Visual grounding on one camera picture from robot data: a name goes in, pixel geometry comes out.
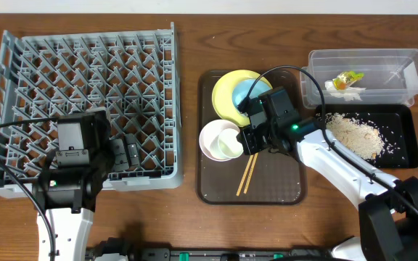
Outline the white cup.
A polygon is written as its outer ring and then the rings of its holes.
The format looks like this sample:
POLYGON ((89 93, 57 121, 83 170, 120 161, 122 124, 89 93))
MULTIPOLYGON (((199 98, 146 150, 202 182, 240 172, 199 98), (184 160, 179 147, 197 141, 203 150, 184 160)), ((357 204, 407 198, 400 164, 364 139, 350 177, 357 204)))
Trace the white cup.
POLYGON ((222 159, 238 158, 243 153, 243 147, 237 140, 238 130, 227 128, 218 135, 217 145, 222 159))

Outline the green snack wrapper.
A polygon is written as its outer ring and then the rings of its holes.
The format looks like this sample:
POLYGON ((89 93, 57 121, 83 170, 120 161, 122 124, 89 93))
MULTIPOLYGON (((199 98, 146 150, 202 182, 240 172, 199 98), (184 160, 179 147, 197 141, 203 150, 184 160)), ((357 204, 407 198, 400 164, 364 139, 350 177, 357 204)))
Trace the green snack wrapper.
POLYGON ((364 77, 362 72, 345 71, 332 80, 337 90, 345 90, 364 77))

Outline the light blue bowl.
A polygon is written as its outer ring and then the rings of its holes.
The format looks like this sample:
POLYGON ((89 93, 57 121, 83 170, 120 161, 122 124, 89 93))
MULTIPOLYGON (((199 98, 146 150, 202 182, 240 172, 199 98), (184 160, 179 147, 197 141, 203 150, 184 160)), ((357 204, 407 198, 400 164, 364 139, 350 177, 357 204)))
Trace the light blue bowl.
MULTIPOLYGON (((235 108, 242 102, 242 100, 246 97, 248 91, 250 90, 251 85, 254 83, 255 79, 246 79, 242 80, 240 83, 238 83, 233 90, 232 93, 232 102, 235 108)), ((250 93, 250 98, 254 99, 261 95, 262 93, 270 90, 271 87, 264 83, 262 80, 259 80, 253 90, 250 93)))

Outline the rice and food scraps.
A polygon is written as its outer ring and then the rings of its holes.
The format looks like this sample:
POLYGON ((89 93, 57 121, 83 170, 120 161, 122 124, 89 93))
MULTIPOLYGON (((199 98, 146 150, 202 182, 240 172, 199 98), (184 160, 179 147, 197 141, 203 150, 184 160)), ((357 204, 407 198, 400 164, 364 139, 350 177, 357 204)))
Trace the rice and food scraps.
POLYGON ((345 113, 327 113, 326 127, 347 149, 364 160, 376 161, 386 154, 394 154, 399 146, 389 142, 371 120, 360 120, 357 116, 345 113))

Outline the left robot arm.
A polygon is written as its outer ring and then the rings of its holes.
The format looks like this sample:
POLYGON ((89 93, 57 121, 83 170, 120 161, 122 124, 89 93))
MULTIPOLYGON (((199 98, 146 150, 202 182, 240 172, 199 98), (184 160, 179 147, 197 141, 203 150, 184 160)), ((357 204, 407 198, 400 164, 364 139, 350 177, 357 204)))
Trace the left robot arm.
POLYGON ((41 205, 37 217, 40 260, 84 260, 96 197, 110 173, 127 170, 126 142, 112 139, 104 108, 61 116, 58 149, 49 152, 32 188, 41 205))

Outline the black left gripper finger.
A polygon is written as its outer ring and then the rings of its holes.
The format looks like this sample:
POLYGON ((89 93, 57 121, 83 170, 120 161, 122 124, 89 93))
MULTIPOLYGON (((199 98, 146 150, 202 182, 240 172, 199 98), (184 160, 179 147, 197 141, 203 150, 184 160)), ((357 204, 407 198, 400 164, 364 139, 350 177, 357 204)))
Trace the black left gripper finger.
POLYGON ((126 148, 128 150, 128 158, 130 162, 130 167, 138 167, 140 163, 138 141, 135 138, 134 134, 126 134, 125 140, 126 140, 126 148))
POLYGON ((115 155, 115 163, 112 171, 120 172, 129 169, 128 153, 123 139, 110 140, 110 147, 115 155))

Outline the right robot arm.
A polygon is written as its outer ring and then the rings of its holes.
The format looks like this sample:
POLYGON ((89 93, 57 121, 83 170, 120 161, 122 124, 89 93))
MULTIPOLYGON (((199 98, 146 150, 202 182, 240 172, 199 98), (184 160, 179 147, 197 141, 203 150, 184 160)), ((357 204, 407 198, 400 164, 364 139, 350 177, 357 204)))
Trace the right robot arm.
POLYGON ((324 176, 358 210, 360 235, 334 246, 328 260, 418 260, 418 179, 382 172, 346 149, 325 118, 303 119, 283 88, 245 98, 249 117, 237 137, 245 154, 269 149, 324 176))

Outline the white tissue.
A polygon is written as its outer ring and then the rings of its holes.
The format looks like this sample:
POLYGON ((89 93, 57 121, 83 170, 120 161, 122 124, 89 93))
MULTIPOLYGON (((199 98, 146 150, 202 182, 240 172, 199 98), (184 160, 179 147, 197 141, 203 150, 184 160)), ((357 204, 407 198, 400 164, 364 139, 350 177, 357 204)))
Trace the white tissue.
POLYGON ((360 93, 366 90, 365 88, 360 87, 348 87, 344 90, 338 90, 331 80, 325 82, 325 88, 328 94, 335 98, 344 99, 346 102, 354 100, 361 101, 360 93))

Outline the pink bowl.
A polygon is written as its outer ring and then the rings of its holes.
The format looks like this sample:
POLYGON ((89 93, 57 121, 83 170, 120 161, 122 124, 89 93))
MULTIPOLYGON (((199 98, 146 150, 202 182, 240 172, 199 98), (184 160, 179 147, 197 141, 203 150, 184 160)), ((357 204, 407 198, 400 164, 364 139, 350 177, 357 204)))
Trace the pink bowl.
POLYGON ((222 159, 218 150, 217 139, 221 131, 232 128, 240 132, 239 128, 228 120, 213 120, 206 124, 200 131, 200 148, 205 156, 217 162, 225 162, 230 159, 222 159))

